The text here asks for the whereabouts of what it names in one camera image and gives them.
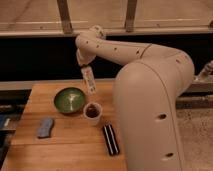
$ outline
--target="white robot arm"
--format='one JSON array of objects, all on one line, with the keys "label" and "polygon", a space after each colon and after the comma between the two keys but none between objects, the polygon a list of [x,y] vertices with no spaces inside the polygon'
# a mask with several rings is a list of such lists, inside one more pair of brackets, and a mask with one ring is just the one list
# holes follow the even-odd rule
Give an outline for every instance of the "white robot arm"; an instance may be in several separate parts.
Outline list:
[{"label": "white robot arm", "polygon": [[79,65],[95,56],[125,65],[114,85],[114,103],[129,171],[184,171],[175,100],[192,83],[194,65],[165,46],[104,40],[94,26],[76,38]]}]

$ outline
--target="wooden table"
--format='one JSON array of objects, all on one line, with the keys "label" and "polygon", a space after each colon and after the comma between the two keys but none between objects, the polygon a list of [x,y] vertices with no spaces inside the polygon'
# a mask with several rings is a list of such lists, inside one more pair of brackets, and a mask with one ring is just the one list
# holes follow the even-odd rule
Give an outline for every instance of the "wooden table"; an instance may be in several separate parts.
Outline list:
[{"label": "wooden table", "polygon": [[[98,126],[90,126],[82,111],[65,116],[53,104],[54,96],[66,87],[78,87],[86,93],[82,82],[46,83],[33,86],[21,121],[4,161],[3,171],[126,171],[125,157],[115,111],[112,105],[112,82],[97,82],[98,93],[87,94],[87,101],[103,106]],[[40,120],[53,117],[52,137],[38,139]],[[102,126],[111,123],[115,129],[121,153],[111,157],[105,145]]]}]

